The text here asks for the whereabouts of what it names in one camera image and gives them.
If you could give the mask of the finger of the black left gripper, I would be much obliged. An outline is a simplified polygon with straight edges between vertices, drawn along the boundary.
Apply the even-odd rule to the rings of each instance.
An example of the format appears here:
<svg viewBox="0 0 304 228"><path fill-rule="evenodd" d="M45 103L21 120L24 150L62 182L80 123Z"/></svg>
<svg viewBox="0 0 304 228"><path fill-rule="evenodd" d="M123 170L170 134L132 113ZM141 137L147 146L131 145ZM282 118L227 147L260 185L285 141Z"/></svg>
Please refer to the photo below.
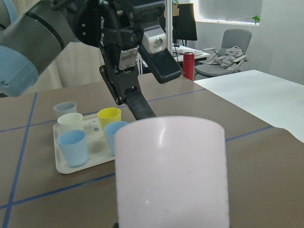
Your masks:
<svg viewBox="0 0 304 228"><path fill-rule="evenodd" d="M125 104L128 106L136 120L152 118L156 116L142 93L137 89L127 91L125 93L125 96Z"/></svg>
<svg viewBox="0 0 304 228"><path fill-rule="evenodd" d="M160 84L181 76L182 68L175 61L168 49L165 48L163 51L150 54L143 45L140 45L139 53Z"/></svg>

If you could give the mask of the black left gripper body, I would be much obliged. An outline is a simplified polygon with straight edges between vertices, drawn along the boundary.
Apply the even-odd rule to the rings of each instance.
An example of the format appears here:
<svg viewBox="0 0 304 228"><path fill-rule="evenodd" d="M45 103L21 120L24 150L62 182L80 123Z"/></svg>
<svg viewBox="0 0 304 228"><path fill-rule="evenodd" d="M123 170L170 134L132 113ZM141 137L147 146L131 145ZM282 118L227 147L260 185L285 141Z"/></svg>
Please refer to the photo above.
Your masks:
<svg viewBox="0 0 304 228"><path fill-rule="evenodd" d="M102 77L115 102L140 86L136 60L144 31L161 27L162 0L74 0L72 30L83 43L100 48Z"/></svg>

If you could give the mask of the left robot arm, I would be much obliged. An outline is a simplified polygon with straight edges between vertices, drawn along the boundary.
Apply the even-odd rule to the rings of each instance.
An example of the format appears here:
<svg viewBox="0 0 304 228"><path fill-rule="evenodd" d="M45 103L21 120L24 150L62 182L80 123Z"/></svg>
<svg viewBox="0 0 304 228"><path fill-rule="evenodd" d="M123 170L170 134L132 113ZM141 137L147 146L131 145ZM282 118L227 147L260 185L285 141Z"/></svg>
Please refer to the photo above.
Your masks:
<svg viewBox="0 0 304 228"><path fill-rule="evenodd" d="M100 49L100 73L117 105L154 117L141 93L140 55L161 84L182 69L159 24L162 0L41 0L0 32L0 91L20 96L72 41Z"/></svg>

